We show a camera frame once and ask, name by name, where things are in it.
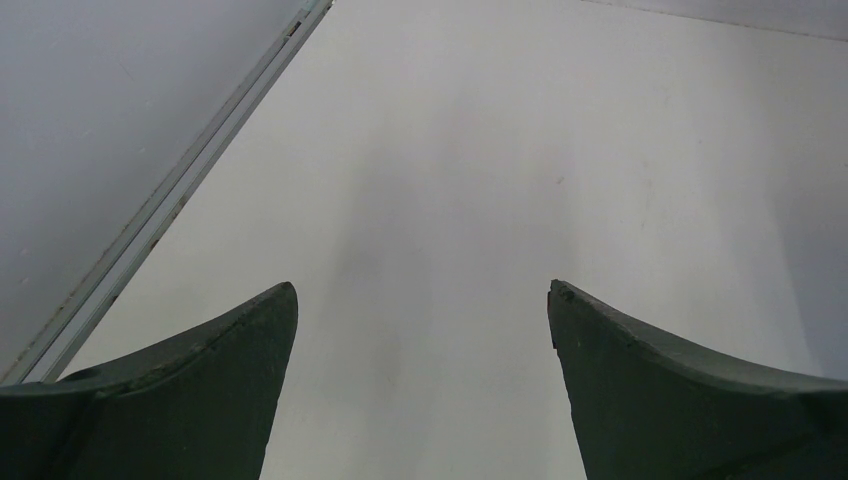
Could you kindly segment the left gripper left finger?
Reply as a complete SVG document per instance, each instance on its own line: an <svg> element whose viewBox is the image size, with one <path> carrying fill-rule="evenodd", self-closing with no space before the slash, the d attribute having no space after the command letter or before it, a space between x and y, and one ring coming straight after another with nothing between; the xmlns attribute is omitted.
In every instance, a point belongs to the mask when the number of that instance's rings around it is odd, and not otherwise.
<svg viewBox="0 0 848 480"><path fill-rule="evenodd" d="M52 383L1 391L5 479L256 479L298 324L278 284Z"/></svg>

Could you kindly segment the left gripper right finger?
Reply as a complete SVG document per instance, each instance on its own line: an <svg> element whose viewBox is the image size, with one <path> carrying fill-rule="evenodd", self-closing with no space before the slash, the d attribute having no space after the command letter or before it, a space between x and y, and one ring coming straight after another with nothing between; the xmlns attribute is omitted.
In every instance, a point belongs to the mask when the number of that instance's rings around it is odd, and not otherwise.
<svg viewBox="0 0 848 480"><path fill-rule="evenodd" d="M847 385L706 348L555 280L552 344L590 479L843 479Z"/></svg>

